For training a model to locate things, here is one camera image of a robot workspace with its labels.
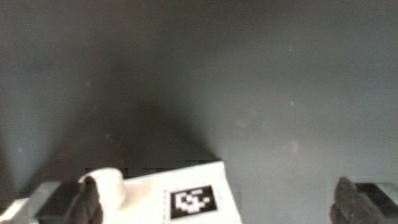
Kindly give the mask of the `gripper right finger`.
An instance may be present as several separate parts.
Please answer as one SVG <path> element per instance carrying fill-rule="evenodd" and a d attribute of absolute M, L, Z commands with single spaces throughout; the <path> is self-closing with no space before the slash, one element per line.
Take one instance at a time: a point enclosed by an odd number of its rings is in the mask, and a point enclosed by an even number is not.
<path fill-rule="evenodd" d="M 398 184 L 342 177 L 329 216 L 333 224 L 398 224 Z"/>

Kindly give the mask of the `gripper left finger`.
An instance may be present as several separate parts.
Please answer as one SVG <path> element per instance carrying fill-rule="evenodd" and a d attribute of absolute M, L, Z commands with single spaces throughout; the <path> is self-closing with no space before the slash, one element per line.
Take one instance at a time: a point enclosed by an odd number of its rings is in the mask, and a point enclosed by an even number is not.
<path fill-rule="evenodd" d="M 0 224 L 104 224 L 95 178 L 45 182 L 33 195 L 13 202 Z"/>

